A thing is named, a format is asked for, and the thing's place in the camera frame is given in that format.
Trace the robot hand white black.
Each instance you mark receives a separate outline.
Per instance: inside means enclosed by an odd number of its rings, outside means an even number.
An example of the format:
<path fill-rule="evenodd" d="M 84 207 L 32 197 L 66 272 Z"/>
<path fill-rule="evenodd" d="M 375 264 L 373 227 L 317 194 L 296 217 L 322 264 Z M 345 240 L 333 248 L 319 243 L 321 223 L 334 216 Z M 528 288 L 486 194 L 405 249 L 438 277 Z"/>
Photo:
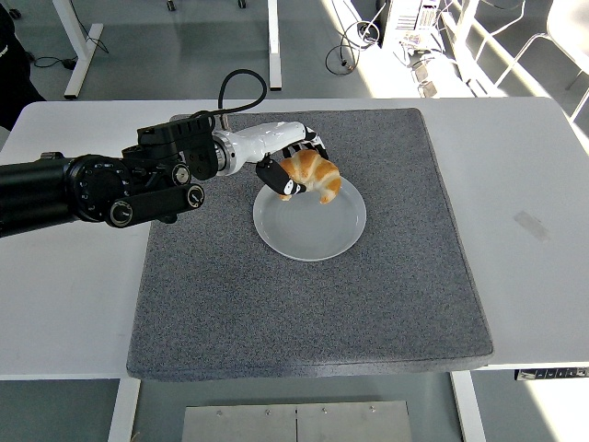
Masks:
<path fill-rule="evenodd" d="M 330 162 L 319 135 L 300 122 L 263 123 L 217 137 L 225 155 L 219 176 L 233 175 L 251 163 L 258 178 L 284 201 L 317 192 L 328 204 L 340 191 L 338 167 Z"/>

